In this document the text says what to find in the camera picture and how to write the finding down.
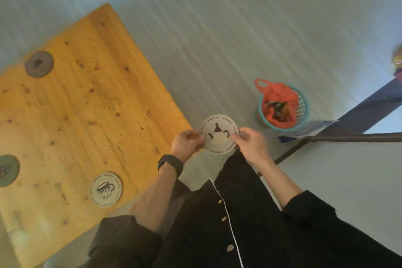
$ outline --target round coaster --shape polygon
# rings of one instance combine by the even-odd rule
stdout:
[[[0,187],[8,186],[17,178],[20,164],[12,155],[0,156]]]
[[[120,198],[122,191],[121,181],[116,174],[100,174],[91,185],[92,200],[103,208],[114,205]]]
[[[234,149],[236,143],[229,136],[238,132],[236,123],[224,114],[208,117],[200,128],[200,134],[205,136],[204,147],[215,154],[226,154]]]
[[[49,52],[37,51],[25,62],[27,74],[33,78],[42,78],[53,68],[53,57]]]

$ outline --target wooden table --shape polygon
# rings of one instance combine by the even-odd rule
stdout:
[[[41,50],[54,68],[0,75],[0,155],[17,179],[0,188],[0,213],[22,267],[33,267],[138,195],[174,135],[191,128],[113,8],[103,5]],[[120,200],[97,207],[96,176],[117,174]]]

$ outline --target red plastic bag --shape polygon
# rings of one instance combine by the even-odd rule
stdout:
[[[260,86],[258,82],[264,82],[267,86]],[[299,108],[299,97],[292,90],[291,87],[284,83],[271,83],[265,80],[256,79],[255,86],[264,94],[262,111],[267,121],[278,128],[292,128],[297,123],[296,110]],[[273,103],[287,103],[286,115],[282,121],[275,119],[274,113],[276,112]]]

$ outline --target perforated basket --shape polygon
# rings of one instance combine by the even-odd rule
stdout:
[[[307,117],[308,117],[308,113],[309,113],[309,105],[308,102],[306,100],[306,98],[304,97],[304,95],[297,90],[296,88],[289,86],[299,97],[299,108],[296,110],[296,125],[294,127],[291,128],[278,128],[272,124],[270,124],[267,119],[264,117],[264,113],[263,113],[263,100],[264,100],[264,94],[261,95],[260,100],[259,100],[259,105],[257,107],[257,109],[255,110],[255,114],[256,114],[256,118],[258,123],[265,127],[265,128],[272,128],[274,130],[277,131],[292,131],[296,128],[299,128],[301,126],[301,124],[304,123],[304,121],[306,121]]]

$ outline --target watch strap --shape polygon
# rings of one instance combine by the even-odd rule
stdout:
[[[180,159],[177,157],[174,157],[173,155],[163,155],[162,158],[158,161],[158,171],[161,168],[161,166],[167,162],[170,164],[174,169],[176,170],[177,177],[180,176],[181,172],[183,172],[183,162],[181,162]]]

